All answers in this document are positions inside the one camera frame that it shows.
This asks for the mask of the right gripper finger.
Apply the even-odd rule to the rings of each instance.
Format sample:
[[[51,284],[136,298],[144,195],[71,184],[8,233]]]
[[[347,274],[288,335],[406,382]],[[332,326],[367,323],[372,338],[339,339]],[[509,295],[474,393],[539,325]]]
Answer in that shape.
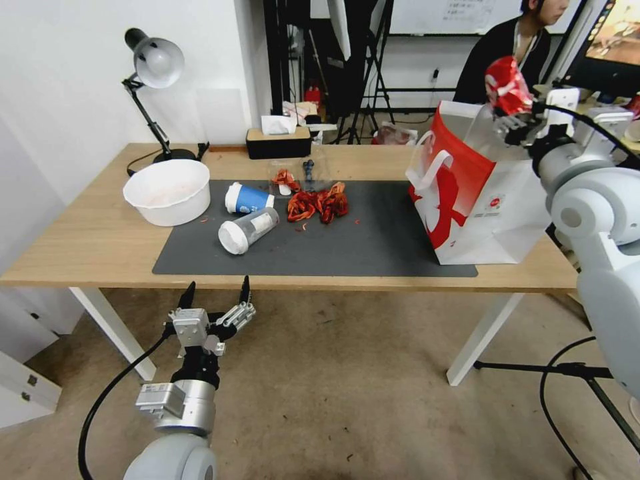
[[[493,116],[493,130],[496,134],[509,134],[526,128],[526,122],[517,115],[498,115]]]
[[[530,147],[535,142],[535,129],[532,127],[508,128],[503,140],[506,145]]]

